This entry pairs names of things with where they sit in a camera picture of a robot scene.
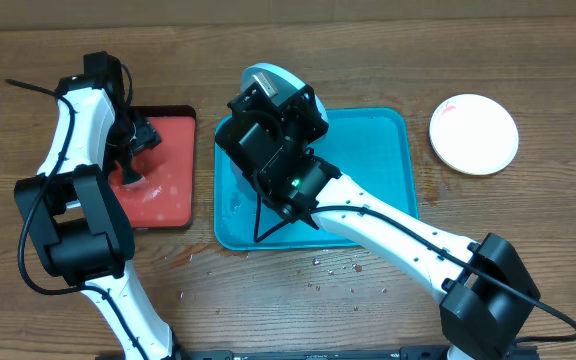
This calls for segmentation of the dark green sponge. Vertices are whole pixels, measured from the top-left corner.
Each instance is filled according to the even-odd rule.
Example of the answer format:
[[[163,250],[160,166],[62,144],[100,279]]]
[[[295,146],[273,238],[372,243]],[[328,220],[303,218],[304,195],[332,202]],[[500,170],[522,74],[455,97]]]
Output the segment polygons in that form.
[[[143,176],[132,166],[132,159],[125,158],[119,161],[122,170],[122,184],[124,186],[136,185],[143,180]]]

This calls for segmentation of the light blue plate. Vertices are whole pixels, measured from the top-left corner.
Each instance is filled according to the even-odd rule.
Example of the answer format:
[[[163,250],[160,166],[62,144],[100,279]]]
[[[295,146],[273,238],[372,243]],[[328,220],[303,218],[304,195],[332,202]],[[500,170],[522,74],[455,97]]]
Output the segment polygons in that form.
[[[290,71],[271,63],[257,63],[243,71],[265,71],[278,90],[278,95],[269,99],[261,92],[244,93],[239,88],[237,96],[228,107],[233,115],[250,115],[254,121],[267,126],[276,137],[307,138],[312,142],[322,137],[329,129],[329,120],[322,101],[314,88]]]

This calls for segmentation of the white plate with red stain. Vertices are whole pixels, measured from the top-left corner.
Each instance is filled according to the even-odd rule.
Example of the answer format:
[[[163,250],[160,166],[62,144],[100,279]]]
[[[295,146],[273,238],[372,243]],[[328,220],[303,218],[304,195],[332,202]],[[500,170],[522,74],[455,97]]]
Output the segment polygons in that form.
[[[496,101],[460,94],[433,112],[428,135],[436,155],[452,169],[487,176],[505,169],[519,150],[519,132],[511,114]]]

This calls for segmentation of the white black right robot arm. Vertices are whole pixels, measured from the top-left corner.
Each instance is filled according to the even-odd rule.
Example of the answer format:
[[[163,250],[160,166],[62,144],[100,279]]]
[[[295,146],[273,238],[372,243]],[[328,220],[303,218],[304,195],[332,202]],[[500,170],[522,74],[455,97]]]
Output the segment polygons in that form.
[[[283,224],[304,222],[351,240],[421,284],[438,302],[449,359],[508,359],[540,297],[517,251],[428,225],[369,194],[317,156],[329,125],[305,85],[282,102],[254,83],[228,104],[216,144]]]

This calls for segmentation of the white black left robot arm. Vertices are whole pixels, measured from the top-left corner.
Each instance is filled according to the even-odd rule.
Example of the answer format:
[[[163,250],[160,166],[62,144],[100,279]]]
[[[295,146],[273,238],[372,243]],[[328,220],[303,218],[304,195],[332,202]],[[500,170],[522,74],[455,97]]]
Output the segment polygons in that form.
[[[48,94],[59,111],[53,143],[37,174],[14,187],[21,278],[45,296],[87,297],[126,359],[186,358],[137,277],[133,230],[104,172],[106,140],[125,108],[122,79],[68,76]]]

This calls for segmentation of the red tray with dark rim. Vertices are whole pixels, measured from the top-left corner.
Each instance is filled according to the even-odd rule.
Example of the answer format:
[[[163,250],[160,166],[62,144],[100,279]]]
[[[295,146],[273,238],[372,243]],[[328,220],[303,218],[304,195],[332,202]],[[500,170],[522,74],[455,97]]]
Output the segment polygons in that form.
[[[135,106],[161,137],[161,142],[133,158],[142,176],[123,183],[120,167],[108,176],[131,225],[140,228],[182,228],[192,223],[196,112],[188,105]]]

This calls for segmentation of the teal plastic tray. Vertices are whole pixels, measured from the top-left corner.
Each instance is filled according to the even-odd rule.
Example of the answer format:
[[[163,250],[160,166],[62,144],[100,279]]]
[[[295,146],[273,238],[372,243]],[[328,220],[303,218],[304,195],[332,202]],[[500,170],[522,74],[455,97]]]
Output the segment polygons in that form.
[[[329,109],[329,130],[312,144],[315,154],[340,168],[381,201],[419,216],[404,118],[390,108]],[[353,243],[297,222],[253,241],[256,193],[242,172],[214,147],[214,234],[234,251],[350,247]]]

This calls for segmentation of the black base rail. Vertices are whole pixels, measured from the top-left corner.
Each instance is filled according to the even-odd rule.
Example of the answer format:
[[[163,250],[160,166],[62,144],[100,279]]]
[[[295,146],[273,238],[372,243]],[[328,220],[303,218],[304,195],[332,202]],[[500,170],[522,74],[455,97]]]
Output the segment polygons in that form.
[[[301,351],[236,353],[226,350],[191,352],[192,360],[446,360],[463,359],[461,354],[448,356],[448,345],[403,346],[388,351]]]

